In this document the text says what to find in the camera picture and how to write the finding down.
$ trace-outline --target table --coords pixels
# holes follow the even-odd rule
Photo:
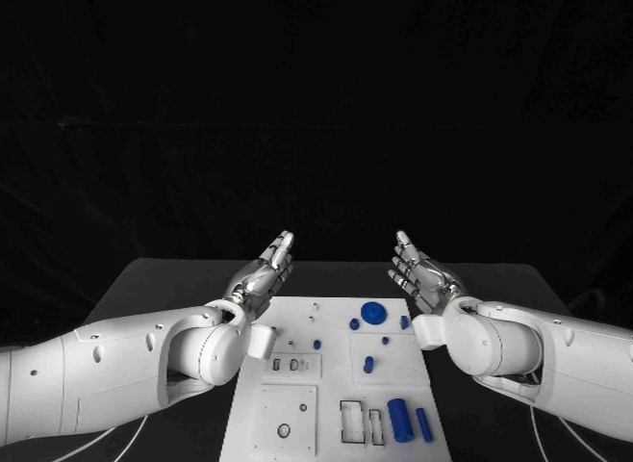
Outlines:
[[[84,323],[197,306],[222,296],[230,279],[247,262],[224,260],[135,260],[120,274]],[[449,264],[473,296],[568,316],[567,307],[538,271],[528,265]],[[392,263],[294,262],[283,296],[401,298],[391,282]],[[407,297],[413,317],[421,314]],[[531,408],[476,384],[454,365],[446,346],[424,351],[431,389],[454,462],[544,460]],[[217,461],[222,448],[237,378],[202,395],[152,414],[122,460]],[[537,425],[548,460],[597,460],[557,417],[537,410]],[[70,461],[116,461],[143,420],[122,425]],[[620,442],[573,424],[590,446],[611,460],[633,460],[633,443]],[[0,448],[0,461],[51,462],[103,432],[42,438]]]

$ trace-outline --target white board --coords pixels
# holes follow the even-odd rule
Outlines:
[[[387,308],[388,318],[379,325],[362,320],[361,307],[368,301]],[[403,315],[410,317],[403,298],[273,298],[257,322],[279,330],[274,355],[269,362],[248,356],[244,359],[221,462],[450,462],[424,356],[411,322],[407,329],[400,326]],[[359,320],[356,331],[349,327],[352,318]],[[320,349],[315,349],[315,340],[320,340]],[[367,356],[375,358],[369,374],[364,371]],[[388,401],[394,398],[407,403],[415,437],[408,443],[392,437]],[[348,416],[342,401],[361,402],[362,444],[342,442]],[[428,416],[431,443],[421,432],[420,407]],[[371,423],[371,410],[379,410],[382,446],[374,444],[372,425],[378,424]]]

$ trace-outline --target robotic hand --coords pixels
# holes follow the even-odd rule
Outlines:
[[[480,385],[633,442],[633,331],[467,295],[460,277],[397,233],[390,277],[424,311],[421,349],[446,345]]]
[[[292,245],[284,231],[205,306],[100,321],[0,352],[0,447],[126,424],[224,385],[247,354],[269,360],[277,333],[253,322],[292,273]]]

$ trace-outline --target circular hole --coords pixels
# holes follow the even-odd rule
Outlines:
[[[292,429],[289,428],[289,425],[283,423],[279,427],[279,436],[282,438],[286,438],[290,432],[292,432]]]

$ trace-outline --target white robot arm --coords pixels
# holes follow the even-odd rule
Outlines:
[[[633,442],[633,331],[467,296],[460,278],[397,233],[392,280],[424,311],[421,349],[443,345],[480,385]]]
[[[0,447],[126,424],[224,385],[247,354],[269,360],[277,333],[253,322],[292,273],[292,245],[284,231],[205,306],[100,321],[0,352]]]

